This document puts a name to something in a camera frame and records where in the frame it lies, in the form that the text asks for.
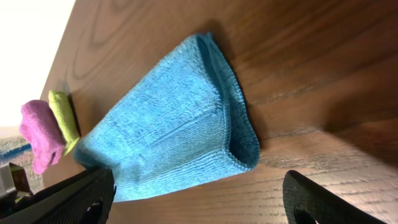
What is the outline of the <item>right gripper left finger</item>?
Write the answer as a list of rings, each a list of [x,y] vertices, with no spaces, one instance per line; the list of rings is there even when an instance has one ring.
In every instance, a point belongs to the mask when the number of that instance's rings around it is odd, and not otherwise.
[[[1,202],[1,223],[106,223],[115,194],[111,169],[88,169],[18,202]]]

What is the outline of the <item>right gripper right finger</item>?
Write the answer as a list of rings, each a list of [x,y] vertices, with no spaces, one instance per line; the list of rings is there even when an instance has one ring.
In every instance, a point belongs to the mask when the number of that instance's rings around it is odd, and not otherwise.
[[[295,170],[286,173],[282,193],[289,224],[384,223]]]

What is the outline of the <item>blue microfiber cloth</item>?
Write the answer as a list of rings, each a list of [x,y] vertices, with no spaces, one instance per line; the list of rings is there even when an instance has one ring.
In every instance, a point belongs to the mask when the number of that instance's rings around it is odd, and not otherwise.
[[[116,202],[169,194],[253,170],[259,140],[236,76],[211,34],[166,55],[76,145],[110,168]]]

